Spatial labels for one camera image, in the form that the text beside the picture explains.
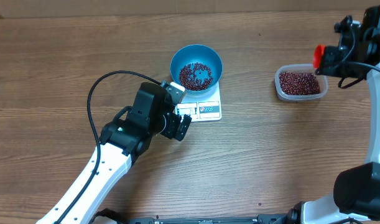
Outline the orange measuring scoop blue handle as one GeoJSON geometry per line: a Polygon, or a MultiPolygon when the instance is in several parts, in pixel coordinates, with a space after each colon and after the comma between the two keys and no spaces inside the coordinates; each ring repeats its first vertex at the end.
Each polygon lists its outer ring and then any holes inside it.
{"type": "Polygon", "coordinates": [[[313,53],[313,67],[320,68],[323,64],[323,56],[325,53],[325,45],[317,45],[313,53]]]}

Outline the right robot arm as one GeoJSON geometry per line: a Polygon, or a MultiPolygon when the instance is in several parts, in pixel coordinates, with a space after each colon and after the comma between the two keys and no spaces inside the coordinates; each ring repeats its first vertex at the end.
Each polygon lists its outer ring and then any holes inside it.
{"type": "Polygon", "coordinates": [[[362,22],[346,16],[334,25],[338,46],[316,47],[316,75],[366,81],[371,99],[369,146],[364,163],[341,172],[333,192],[299,202],[277,223],[363,223],[380,221],[380,5],[367,8],[362,22]]]}

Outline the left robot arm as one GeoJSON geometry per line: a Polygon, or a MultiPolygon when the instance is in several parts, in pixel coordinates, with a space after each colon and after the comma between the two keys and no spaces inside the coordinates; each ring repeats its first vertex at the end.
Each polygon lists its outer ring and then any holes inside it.
{"type": "Polygon", "coordinates": [[[185,92],[174,82],[142,83],[134,104],[104,126],[85,168],[39,223],[91,223],[109,191],[148,150],[155,135],[184,138],[191,117],[179,116],[174,109],[185,92]]]}

